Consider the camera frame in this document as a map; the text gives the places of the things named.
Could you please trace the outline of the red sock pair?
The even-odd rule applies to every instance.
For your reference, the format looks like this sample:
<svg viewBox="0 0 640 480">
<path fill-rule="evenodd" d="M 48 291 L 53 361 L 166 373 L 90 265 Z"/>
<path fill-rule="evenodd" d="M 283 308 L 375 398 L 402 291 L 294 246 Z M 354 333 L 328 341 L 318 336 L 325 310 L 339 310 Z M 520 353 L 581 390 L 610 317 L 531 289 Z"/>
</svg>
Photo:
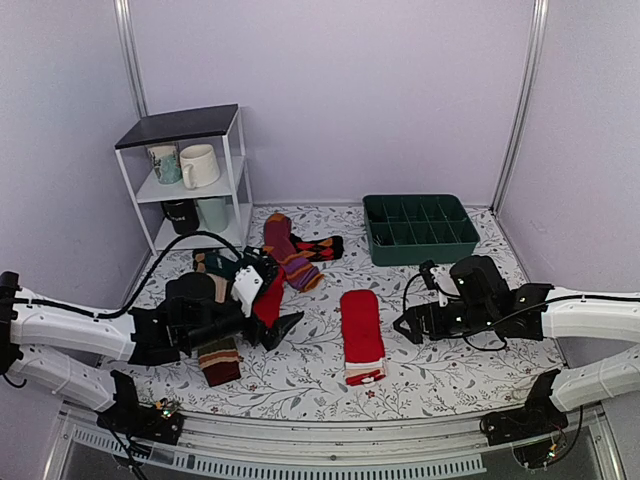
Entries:
<svg viewBox="0 0 640 480">
<path fill-rule="evenodd" d="M 345 381 L 348 386 L 374 383 L 386 376 L 379 304 L 371 290 L 351 290 L 340 299 Z"/>
</svg>

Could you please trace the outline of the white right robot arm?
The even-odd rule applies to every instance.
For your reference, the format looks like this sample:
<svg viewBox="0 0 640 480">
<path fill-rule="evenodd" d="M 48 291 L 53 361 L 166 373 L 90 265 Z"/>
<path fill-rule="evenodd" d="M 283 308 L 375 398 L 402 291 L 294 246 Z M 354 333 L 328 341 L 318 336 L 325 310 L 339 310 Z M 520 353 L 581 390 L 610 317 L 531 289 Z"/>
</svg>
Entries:
<svg viewBox="0 0 640 480">
<path fill-rule="evenodd" d="M 419 276 L 439 298 L 405 307 L 394 321 L 395 331 L 413 344 L 425 338 L 468 340 L 487 331 L 502 340 L 585 337 L 631 343 L 631 348 L 598 362 L 539 375 L 517 415 L 524 435 L 539 435 L 556 413 L 638 390 L 638 294 L 581 292 L 548 283 L 512 289 L 494 260 L 478 255 L 450 268 L 454 293 L 440 286 L 431 261 L 420 266 Z"/>
</svg>

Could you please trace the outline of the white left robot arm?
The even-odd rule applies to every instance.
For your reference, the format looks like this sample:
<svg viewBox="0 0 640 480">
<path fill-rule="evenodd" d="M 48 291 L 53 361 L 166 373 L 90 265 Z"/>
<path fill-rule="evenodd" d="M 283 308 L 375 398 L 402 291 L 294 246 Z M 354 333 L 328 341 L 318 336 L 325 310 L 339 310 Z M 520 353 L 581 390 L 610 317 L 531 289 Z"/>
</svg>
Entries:
<svg viewBox="0 0 640 480">
<path fill-rule="evenodd" d="M 89 408 L 102 428 L 169 444 L 177 442 L 184 423 L 177 402 L 144 405 L 129 375 L 104 373 L 68 351 L 158 366 L 237 334 L 273 350 L 303 317 L 296 312 L 267 325 L 254 309 L 267 287 L 251 267 L 238 272 L 223 302 L 211 276 L 190 272 L 166 284 L 157 307 L 122 313 L 55 302 L 21 288 L 18 280 L 14 272 L 1 275 L 2 374 L 33 380 Z"/>
</svg>

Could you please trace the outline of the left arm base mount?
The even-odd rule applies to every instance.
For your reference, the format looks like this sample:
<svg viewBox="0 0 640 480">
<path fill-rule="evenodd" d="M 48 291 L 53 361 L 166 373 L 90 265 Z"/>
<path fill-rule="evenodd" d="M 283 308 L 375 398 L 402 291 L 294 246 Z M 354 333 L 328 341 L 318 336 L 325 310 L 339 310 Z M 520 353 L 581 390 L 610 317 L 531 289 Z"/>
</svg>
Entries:
<svg viewBox="0 0 640 480">
<path fill-rule="evenodd" d="M 112 370 L 115 384 L 114 404 L 98 413 L 97 425 L 127 438 L 140 438 L 175 446 L 180 439 L 184 416 L 176 402 L 161 399 L 153 405 L 139 402 L 134 380 Z"/>
</svg>

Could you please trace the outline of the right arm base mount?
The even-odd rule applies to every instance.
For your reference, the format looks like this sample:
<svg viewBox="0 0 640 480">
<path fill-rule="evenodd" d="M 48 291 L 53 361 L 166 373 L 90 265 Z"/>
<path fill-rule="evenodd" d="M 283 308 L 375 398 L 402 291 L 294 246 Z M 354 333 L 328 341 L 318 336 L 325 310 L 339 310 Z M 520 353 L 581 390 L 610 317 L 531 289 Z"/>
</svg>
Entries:
<svg viewBox="0 0 640 480">
<path fill-rule="evenodd" d="M 490 446 L 548 435 L 546 442 L 516 446 L 513 455 L 526 469 L 546 468 L 559 461 L 569 442 L 564 429 L 568 419 L 551 401 L 552 383 L 560 373 L 554 369 L 533 383 L 523 406 L 484 415 L 479 428 Z"/>
</svg>

